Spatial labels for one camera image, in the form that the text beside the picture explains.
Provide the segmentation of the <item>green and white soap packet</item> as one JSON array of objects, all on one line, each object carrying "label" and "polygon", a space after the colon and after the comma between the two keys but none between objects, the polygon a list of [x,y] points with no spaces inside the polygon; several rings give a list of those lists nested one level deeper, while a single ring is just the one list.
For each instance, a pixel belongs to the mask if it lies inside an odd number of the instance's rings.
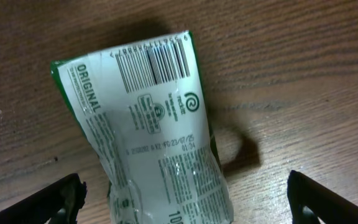
[{"label": "green and white soap packet", "polygon": [[50,73],[109,178],[113,223],[232,223],[186,30],[54,60]]}]

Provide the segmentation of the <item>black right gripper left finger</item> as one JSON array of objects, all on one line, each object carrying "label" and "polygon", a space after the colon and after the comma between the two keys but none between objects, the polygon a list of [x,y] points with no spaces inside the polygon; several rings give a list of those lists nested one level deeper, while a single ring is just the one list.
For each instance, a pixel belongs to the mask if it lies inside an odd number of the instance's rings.
[{"label": "black right gripper left finger", "polygon": [[77,173],[52,183],[31,196],[0,211],[5,224],[77,224],[85,204],[87,186]]}]

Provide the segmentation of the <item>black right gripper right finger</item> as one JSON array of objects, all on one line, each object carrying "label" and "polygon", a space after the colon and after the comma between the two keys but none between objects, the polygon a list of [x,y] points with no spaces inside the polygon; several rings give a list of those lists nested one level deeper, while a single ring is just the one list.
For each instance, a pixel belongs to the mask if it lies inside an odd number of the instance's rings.
[{"label": "black right gripper right finger", "polygon": [[358,206],[292,170],[287,197],[293,223],[358,223]]}]

